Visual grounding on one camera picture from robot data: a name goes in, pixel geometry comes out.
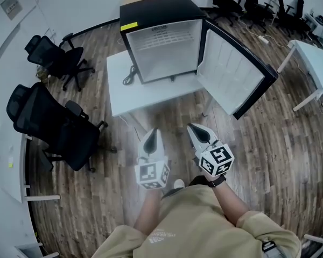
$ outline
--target mini fridge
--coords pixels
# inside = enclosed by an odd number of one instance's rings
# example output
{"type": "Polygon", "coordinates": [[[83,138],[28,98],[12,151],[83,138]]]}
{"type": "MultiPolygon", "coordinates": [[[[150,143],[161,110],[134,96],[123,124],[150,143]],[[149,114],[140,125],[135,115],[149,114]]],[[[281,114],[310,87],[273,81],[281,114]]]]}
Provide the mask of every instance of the mini fridge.
{"type": "Polygon", "coordinates": [[[194,73],[237,119],[278,77],[191,0],[123,0],[120,26],[142,84],[194,73]]]}

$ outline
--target white sneaker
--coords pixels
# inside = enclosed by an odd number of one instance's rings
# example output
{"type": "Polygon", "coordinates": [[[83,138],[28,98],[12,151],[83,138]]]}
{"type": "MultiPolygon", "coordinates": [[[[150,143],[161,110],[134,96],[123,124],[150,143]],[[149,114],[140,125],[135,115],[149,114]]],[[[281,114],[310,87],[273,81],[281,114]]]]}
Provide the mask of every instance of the white sneaker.
{"type": "Polygon", "coordinates": [[[184,184],[184,181],[182,181],[180,178],[178,180],[175,180],[174,183],[173,183],[173,188],[176,189],[176,188],[184,188],[185,187],[185,184],[184,184]]]}

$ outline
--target open fridge door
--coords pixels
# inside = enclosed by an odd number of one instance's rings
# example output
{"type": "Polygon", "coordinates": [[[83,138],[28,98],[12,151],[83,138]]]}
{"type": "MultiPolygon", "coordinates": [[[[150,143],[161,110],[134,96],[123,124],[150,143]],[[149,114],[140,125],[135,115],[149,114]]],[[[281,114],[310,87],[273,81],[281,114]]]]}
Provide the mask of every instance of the open fridge door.
{"type": "Polygon", "coordinates": [[[277,73],[210,20],[202,26],[197,78],[229,115],[239,119],[277,79],[277,73]]]}

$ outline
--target floor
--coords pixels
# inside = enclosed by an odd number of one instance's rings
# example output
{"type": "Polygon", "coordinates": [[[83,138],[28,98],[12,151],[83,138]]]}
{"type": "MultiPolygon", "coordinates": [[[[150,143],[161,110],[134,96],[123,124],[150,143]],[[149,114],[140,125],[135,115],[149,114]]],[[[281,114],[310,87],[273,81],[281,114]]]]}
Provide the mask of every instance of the floor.
{"type": "MultiPolygon", "coordinates": [[[[288,53],[288,48],[279,47],[271,38],[269,45],[263,44],[244,24],[236,21],[230,27],[225,19],[218,22],[274,69],[288,53]]],[[[262,34],[255,27],[251,31],[262,34]]],[[[268,26],[267,34],[279,45],[286,46],[290,40],[274,26],[268,26]]],[[[105,119],[109,127],[102,132],[101,144],[116,145],[118,153],[98,151],[91,159],[95,173],[86,168],[74,172],[63,163],[56,163],[54,170],[46,173],[39,167],[38,148],[42,143],[33,139],[31,144],[31,194],[61,195],[61,200],[32,203],[37,232],[47,252],[57,251],[61,257],[91,257],[116,226],[134,223],[144,198],[133,168],[141,135],[122,119],[111,116],[106,57],[125,50],[119,38],[118,23],[75,38],[74,46],[84,47],[85,58],[96,73],[81,76],[81,92],[74,81],[66,92],[61,90],[61,81],[49,85],[61,104],[71,99],[82,106],[93,123],[105,119]]],[[[300,59],[298,62],[305,72],[300,59]]],[[[300,238],[304,233],[321,235],[323,107],[312,101],[292,111],[309,95],[309,86],[314,87],[311,78],[292,59],[276,83],[240,120],[226,115],[218,105],[203,118],[204,91],[139,110],[135,116],[147,129],[159,127],[162,131],[171,167],[167,189],[177,178],[187,184],[198,174],[185,127],[189,122],[202,123],[233,151],[236,160],[227,175],[228,183],[251,209],[263,211],[300,238]]]]}

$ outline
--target black wristband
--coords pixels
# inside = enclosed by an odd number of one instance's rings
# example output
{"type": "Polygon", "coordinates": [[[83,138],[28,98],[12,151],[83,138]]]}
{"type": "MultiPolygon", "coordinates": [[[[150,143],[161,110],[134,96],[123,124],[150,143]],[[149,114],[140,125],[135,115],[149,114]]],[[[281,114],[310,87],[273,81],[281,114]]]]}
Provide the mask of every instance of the black wristband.
{"type": "Polygon", "coordinates": [[[221,184],[222,182],[226,181],[226,178],[224,175],[220,175],[219,178],[217,178],[214,181],[208,182],[208,186],[210,188],[214,188],[217,187],[219,184],[221,184]]]}

